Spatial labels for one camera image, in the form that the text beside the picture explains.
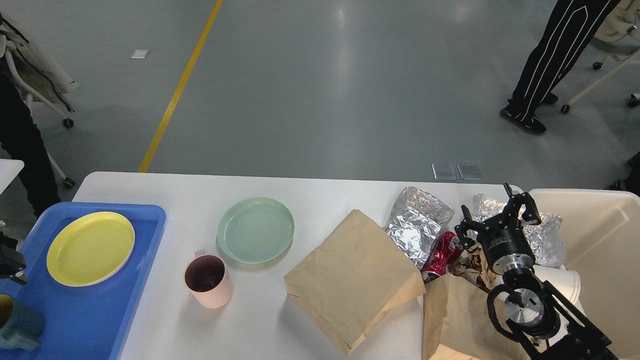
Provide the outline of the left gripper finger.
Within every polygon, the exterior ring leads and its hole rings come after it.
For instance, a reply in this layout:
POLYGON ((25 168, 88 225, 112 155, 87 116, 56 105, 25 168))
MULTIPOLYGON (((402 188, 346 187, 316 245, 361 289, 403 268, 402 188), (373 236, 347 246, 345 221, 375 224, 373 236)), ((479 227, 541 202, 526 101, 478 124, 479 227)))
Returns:
POLYGON ((27 284, 24 270, 25 256, 18 251, 18 240, 0 233, 0 278, 12 280, 23 286, 27 284))

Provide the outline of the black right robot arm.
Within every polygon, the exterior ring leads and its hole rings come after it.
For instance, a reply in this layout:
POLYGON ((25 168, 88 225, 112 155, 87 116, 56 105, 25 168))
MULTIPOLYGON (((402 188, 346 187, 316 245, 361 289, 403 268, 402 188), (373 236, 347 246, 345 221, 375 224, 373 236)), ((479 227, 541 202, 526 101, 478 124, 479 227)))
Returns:
POLYGON ((478 222, 462 205, 462 221, 454 228, 462 248, 480 249, 489 270, 502 278, 486 300, 494 329, 521 345, 531 360, 615 360, 610 338, 536 276, 523 228, 542 223, 537 204, 529 193, 515 193, 508 183, 503 187, 509 200, 501 212, 478 222))

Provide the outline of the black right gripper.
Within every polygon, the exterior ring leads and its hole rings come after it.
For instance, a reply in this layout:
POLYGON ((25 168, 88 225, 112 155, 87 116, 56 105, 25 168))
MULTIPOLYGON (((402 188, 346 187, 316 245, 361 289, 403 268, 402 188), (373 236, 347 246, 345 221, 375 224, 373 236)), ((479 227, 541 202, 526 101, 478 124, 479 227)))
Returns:
POLYGON ((515 193, 508 183, 503 187, 509 198, 503 208, 503 227, 489 229, 487 224, 473 220, 464 204, 462 220, 454 226, 462 249, 475 252, 481 246, 490 271, 499 276, 514 269, 533 268, 535 255, 522 226, 542 224, 537 204, 528 192, 515 193), (477 239, 471 239, 469 231, 478 233, 477 239))

